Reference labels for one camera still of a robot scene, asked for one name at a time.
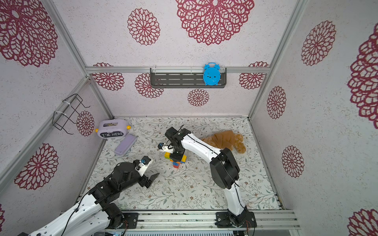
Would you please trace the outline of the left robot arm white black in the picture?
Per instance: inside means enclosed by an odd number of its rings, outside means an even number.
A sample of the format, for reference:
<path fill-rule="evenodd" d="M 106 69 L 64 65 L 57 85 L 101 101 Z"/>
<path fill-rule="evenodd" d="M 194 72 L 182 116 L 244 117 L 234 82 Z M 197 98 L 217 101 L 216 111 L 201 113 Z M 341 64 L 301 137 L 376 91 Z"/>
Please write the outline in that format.
<path fill-rule="evenodd" d="M 147 156 L 133 162 L 121 162 L 112 173 L 83 195 L 81 200 L 59 217 L 31 233 L 21 236 L 90 236 L 107 227 L 123 226 L 125 217 L 114 203 L 120 194 L 139 184 L 149 188 L 159 176 L 145 172 L 154 161 Z"/>

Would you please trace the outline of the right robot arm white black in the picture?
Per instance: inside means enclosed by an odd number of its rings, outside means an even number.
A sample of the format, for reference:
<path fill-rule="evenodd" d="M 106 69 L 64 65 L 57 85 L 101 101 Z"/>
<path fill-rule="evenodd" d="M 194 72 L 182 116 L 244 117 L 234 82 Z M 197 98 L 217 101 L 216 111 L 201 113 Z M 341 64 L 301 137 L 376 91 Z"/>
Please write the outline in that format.
<path fill-rule="evenodd" d="M 182 161 L 186 151 L 190 151 L 210 166 L 211 176 L 215 184 L 223 189 L 227 200 L 227 213 L 217 213 L 215 225 L 218 228 L 256 228 L 257 220 L 243 202 L 240 186 L 240 168 L 229 148 L 216 148 L 205 143 L 185 128 L 176 130 L 169 128 L 165 133 L 169 143 L 159 143 L 158 149 L 170 154 L 174 162 Z"/>

